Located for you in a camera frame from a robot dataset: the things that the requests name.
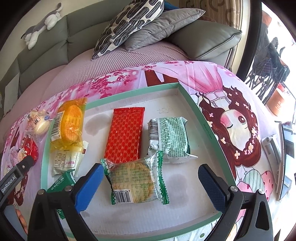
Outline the red cartoon candy pack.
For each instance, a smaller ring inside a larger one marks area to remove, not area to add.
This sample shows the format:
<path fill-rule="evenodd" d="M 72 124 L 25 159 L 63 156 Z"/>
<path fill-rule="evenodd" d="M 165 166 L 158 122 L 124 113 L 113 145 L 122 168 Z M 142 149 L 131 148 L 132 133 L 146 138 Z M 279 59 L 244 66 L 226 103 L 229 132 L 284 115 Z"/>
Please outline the red cartoon candy pack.
<path fill-rule="evenodd" d="M 31 135 L 26 135 L 21 142 L 21 148 L 18 151 L 18 160 L 22 161 L 25 157 L 31 156 L 36 164 L 39 158 L 39 150 Z"/>

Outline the white cream snack sachet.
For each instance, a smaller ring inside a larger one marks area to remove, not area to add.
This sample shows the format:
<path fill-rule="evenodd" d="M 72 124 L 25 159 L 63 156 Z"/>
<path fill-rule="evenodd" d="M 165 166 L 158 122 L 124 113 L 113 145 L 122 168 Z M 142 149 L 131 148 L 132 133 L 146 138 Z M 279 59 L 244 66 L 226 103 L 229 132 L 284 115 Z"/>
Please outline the white cream snack sachet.
<path fill-rule="evenodd" d="M 89 143 L 82 141 L 74 144 L 69 150 L 57 150 L 54 158 L 52 176 L 61 175 L 66 171 L 73 171 L 74 177 L 78 177 L 79 167 L 87 151 Z"/>

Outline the clear pack yellow bun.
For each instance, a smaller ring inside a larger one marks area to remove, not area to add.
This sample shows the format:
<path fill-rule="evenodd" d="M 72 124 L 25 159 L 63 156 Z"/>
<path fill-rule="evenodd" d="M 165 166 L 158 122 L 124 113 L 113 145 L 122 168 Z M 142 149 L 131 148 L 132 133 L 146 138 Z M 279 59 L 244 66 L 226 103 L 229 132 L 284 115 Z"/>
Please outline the clear pack yellow bun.
<path fill-rule="evenodd" d="M 48 132 L 52 119 L 45 110 L 32 110 L 27 116 L 26 134 L 30 135 L 36 142 L 43 140 Z"/>

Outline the green round cracker pack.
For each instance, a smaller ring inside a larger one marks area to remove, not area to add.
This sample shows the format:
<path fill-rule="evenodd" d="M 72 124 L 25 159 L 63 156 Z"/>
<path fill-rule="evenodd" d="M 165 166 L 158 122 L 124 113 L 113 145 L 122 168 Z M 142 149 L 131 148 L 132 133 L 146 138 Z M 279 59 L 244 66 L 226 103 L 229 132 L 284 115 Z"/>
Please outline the green round cracker pack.
<path fill-rule="evenodd" d="M 163 179 L 163 152 L 126 163 L 101 159 L 104 174 L 111 185 L 111 204 L 145 203 L 159 200 L 170 203 Z"/>

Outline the red patterned snack bar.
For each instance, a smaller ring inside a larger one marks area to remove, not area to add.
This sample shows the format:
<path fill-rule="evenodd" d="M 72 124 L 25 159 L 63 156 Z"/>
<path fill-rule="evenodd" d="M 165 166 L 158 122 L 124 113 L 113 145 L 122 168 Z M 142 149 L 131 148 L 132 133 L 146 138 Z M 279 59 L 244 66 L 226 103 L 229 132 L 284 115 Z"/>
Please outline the red patterned snack bar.
<path fill-rule="evenodd" d="M 144 107 L 113 110 L 104 157 L 115 164 L 140 158 Z"/>

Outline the yellow cake snack pack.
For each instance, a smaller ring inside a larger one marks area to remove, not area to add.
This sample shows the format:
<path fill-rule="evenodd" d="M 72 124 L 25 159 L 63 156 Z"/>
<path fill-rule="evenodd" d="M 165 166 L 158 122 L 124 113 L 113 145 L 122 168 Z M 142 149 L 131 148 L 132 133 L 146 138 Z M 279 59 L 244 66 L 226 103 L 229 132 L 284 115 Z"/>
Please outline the yellow cake snack pack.
<path fill-rule="evenodd" d="M 59 108 L 51 131 L 51 151 L 74 150 L 82 144 L 82 130 L 87 98 L 64 102 Z"/>

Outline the green white snack pack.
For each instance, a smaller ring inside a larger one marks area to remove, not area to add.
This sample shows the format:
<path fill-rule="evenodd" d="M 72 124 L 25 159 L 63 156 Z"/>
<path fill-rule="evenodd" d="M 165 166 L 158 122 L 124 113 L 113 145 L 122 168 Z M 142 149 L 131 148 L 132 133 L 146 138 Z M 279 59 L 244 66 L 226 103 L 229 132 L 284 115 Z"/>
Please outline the green white snack pack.
<path fill-rule="evenodd" d="M 163 162 L 180 164 L 196 159 L 191 154 L 184 117 L 153 118 L 148 122 L 148 155 L 163 153 Z"/>

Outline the light grey small cushion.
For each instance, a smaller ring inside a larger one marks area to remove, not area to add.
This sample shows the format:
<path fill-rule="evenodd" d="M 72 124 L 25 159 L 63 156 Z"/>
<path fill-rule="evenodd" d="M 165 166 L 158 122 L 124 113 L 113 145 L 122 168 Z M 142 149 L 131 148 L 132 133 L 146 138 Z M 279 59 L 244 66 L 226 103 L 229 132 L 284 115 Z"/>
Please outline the light grey small cushion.
<path fill-rule="evenodd" d="M 19 94 L 19 78 L 18 73 L 5 87 L 4 89 L 4 115 L 6 115 L 13 108 L 14 104 L 18 100 Z"/>

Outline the teal cardboard tray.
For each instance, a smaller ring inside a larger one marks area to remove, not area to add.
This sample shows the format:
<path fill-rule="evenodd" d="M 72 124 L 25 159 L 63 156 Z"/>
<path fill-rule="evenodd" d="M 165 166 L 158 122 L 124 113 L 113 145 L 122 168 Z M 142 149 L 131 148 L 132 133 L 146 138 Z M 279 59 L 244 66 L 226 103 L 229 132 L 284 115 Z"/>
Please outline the teal cardboard tray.
<path fill-rule="evenodd" d="M 152 151 L 148 123 L 155 118 L 183 117 L 191 159 L 181 164 L 164 164 L 163 179 L 169 204 L 159 200 L 145 203 L 111 204 L 111 186 L 102 179 L 88 208 L 81 215 L 98 240 L 163 240 L 193 232 L 202 238 L 201 228 L 210 232 L 220 217 L 199 178 L 201 164 L 208 164 L 217 176 L 234 184 L 224 154 L 192 98 L 179 83 L 128 91 L 86 104 L 82 138 L 88 148 L 78 170 L 85 175 L 105 154 L 108 134 L 116 108 L 143 107 L 140 156 Z"/>

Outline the orange bucket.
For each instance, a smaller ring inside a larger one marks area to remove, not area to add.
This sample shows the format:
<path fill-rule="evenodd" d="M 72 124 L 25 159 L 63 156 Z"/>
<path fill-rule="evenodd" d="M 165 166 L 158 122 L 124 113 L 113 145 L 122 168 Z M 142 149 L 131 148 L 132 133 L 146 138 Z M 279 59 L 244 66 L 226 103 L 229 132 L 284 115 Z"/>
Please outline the orange bucket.
<path fill-rule="evenodd" d="M 289 88 L 284 83 L 281 83 L 267 101 L 267 107 L 277 117 L 293 115 L 295 112 L 295 97 Z"/>

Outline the folded black chair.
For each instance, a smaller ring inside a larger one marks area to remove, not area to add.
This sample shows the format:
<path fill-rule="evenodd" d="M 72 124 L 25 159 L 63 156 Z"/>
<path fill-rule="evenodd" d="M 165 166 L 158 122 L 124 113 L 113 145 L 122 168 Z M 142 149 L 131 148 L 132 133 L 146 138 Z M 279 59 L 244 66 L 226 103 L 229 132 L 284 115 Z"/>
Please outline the folded black chair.
<path fill-rule="evenodd" d="M 278 38 L 268 38 L 268 27 L 261 24 L 258 45 L 250 72 L 244 81 L 250 89 L 256 90 L 257 97 L 266 104 L 279 84 L 290 74 L 288 66 L 281 61 L 284 48 L 278 50 Z"/>

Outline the grey green sofa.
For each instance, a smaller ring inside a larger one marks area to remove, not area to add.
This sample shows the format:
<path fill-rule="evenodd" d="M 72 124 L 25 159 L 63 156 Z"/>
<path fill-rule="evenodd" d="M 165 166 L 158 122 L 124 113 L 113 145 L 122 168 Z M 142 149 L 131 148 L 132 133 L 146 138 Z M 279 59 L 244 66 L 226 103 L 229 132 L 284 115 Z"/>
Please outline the grey green sofa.
<path fill-rule="evenodd" d="M 40 29 L 31 26 L 23 34 L 27 45 L 1 79 L 1 104 L 14 106 L 22 95 L 37 101 L 91 78 L 154 62 L 197 60 L 228 66 L 242 35 L 208 21 L 202 9 L 173 9 L 97 57 L 97 41 L 117 16 L 131 9 L 129 1 L 100 1 L 65 16 L 61 9 L 58 4 Z"/>

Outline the black white patterned pillow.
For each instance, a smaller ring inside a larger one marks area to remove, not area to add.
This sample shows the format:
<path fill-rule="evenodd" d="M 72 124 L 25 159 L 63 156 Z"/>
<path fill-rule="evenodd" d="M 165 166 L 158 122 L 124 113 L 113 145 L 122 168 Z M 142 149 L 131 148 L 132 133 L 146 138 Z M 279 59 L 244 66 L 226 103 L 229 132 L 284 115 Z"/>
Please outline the black white patterned pillow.
<path fill-rule="evenodd" d="M 133 33 L 158 18 L 164 1 L 131 1 L 115 16 L 98 39 L 92 59 L 95 60 L 119 47 Z"/>

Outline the grey pillow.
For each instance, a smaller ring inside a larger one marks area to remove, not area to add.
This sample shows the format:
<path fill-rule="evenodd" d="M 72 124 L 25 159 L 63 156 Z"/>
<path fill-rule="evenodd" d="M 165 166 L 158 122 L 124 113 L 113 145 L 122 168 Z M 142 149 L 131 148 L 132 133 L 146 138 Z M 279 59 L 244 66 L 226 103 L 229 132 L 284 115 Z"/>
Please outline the grey pillow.
<path fill-rule="evenodd" d="M 124 42 L 126 51 L 157 43 L 203 16 L 202 9 L 182 8 L 163 12 L 158 18 L 131 34 Z"/>

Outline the patterned beige curtain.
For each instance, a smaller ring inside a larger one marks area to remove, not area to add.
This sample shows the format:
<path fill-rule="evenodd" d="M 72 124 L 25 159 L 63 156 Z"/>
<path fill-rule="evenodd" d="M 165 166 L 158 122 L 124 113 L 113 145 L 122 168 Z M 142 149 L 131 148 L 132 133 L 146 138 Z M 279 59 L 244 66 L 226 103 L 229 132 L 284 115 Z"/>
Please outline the patterned beige curtain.
<path fill-rule="evenodd" d="M 196 8 L 205 11 L 204 20 L 215 21 L 236 29 L 241 29 L 244 10 L 250 9 L 250 1 L 243 0 L 181 0 L 181 8 Z"/>

